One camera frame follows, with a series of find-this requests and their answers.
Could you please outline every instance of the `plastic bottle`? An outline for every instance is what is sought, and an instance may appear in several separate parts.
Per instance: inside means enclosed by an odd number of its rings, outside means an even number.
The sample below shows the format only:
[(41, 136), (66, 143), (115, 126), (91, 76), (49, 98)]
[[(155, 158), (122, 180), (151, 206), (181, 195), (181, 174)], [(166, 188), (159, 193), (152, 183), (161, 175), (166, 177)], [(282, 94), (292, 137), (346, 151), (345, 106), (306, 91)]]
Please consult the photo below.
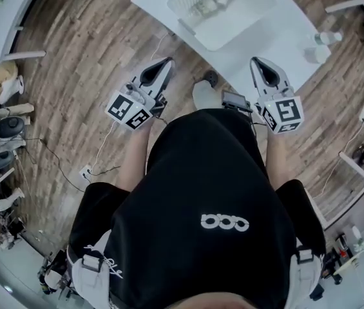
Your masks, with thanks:
[(340, 32), (320, 32), (314, 36), (315, 43), (318, 45), (329, 46), (335, 42), (342, 41), (342, 33)]

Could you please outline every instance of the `electrical outlet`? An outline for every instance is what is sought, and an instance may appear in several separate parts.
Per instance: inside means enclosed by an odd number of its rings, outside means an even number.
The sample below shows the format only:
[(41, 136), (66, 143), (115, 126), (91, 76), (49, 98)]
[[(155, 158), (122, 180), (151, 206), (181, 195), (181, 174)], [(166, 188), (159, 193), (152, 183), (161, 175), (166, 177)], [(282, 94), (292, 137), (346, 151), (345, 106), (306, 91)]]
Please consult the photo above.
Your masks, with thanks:
[(80, 176), (82, 179), (84, 180), (90, 180), (91, 178), (91, 166), (90, 165), (86, 165), (84, 166), (81, 170), (80, 170)]
[(361, 113), (359, 114), (359, 121), (364, 122), (364, 106), (362, 107)]

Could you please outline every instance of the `white logo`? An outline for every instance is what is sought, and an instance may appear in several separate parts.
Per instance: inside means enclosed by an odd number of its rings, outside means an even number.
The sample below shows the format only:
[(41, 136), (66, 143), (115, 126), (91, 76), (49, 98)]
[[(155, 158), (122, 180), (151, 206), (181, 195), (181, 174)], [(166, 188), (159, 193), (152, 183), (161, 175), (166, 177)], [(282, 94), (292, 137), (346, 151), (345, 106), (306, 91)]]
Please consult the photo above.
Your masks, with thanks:
[(238, 216), (222, 214), (203, 214), (200, 224), (205, 229), (214, 229), (220, 227), (225, 230), (230, 230), (235, 228), (240, 232), (246, 231), (249, 228), (249, 222), (245, 219), (239, 218)]

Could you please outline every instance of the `white cup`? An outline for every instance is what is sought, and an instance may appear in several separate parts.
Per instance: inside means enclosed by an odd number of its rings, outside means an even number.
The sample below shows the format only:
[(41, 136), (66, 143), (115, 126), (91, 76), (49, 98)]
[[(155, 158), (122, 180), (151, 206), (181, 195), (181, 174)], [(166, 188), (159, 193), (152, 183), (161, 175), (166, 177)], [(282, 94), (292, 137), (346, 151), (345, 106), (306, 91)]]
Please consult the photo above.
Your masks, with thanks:
[(304, 49), (303, 55), (309, 63), (324, 64), (330, 56), (330, 51), (327, 46), (318, 46)]

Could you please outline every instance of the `wooden floor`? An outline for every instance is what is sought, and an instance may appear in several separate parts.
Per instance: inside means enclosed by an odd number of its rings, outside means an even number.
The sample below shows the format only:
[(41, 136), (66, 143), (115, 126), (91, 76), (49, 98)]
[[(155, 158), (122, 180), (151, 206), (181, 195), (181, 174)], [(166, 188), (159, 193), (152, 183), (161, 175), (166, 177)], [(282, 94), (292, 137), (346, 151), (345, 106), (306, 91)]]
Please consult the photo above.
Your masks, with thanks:
[[(325, 6), (341, 0), (295, 1), (317, 29), (344, 33), (343, 42), (332, 47), (329, 61), (299, 90), (306, 121), (298, 133), (287, 138), (292, 175), (315, 197), (337, 162), (338, 152), (359, 129), (358, 115), (364, 105), (364, 44), (360, 41), (364, 15), (359, 8), (325, 13)], [(130, 0), (36, 0), (24, 25), (15, 50), (47, 51), (42, 59), (21, 62), (26, 93), (20, 101), (36, 107), (26, 137), (45, 138), (60, 157), (66, 176), (85, 189), (88, 182), (81, 179), (79, 170), (93, 164), (111, 127), (104, 103), (137, 66), (150, 59), (166, 31)], [(177, 75), (166, 91), (169, 104), (162, 115), (170, 121), (194, 111), (193, 84), (210, 66), (177, 37), (163, 40), (157, 56), (167, 55), (177, 64)], [(223, 79), (220, 87), (229, 88)], [(151, 144), (163, 128), (162, 122), (155, 123)], [(264, 152), (265, 129), (257, 126), (257, 130)], [(94, 173), (120, 165), (128, 138), (127, 131), (113, 128)], [(20, 170), (16, 176), (31, 197), (20, 203), (19, 212), (27, 221), (30, 240), (41, 252), (49, 253), (66, 243), (82, 193), (64, 179), (57, 159), (39, 141), (27, 142), (32, 157), (23, 151), (21, 163), (29, 189)], [(362, 142), (364, 131), (347, 152)], [(114, 182), (116, 175), (112, 171), (92, 181)], [(341, 164), (316, 202), (330, 218), (360, 186), (360, 179)]]

